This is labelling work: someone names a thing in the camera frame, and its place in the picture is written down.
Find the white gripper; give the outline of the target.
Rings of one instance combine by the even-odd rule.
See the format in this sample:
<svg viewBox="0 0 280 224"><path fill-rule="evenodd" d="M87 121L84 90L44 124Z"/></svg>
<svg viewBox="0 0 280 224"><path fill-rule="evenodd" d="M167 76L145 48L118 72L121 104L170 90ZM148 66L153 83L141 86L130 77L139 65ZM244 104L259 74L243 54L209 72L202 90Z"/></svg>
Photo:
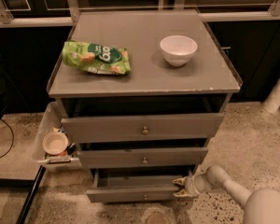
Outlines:
<svg viewBox="0 0 280 224"><path fill-rule="evenodd" d="M176 198L190 198L205 192L218 192L224 190L224 183L227 180L231 180L231 177L226 171L217 165L212 165L204 173L173 180L174 185L184 187L175 192L174 196Z"/></svg>

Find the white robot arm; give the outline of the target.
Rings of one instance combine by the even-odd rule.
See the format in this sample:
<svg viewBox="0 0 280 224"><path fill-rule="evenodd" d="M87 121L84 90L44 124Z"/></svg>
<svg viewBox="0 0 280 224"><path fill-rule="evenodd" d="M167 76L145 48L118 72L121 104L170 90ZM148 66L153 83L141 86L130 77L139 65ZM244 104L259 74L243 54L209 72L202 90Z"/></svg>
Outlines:
<svg viewBox="0 0 280 224"><path fill-rule="evenodd" d="M205 192L226 191L244 210L243 224L280 224L280 192L274 189L250 191L231 179L220 166L212 165L204 173L179 177L181 187L176 198L197 197Z"/></svg>

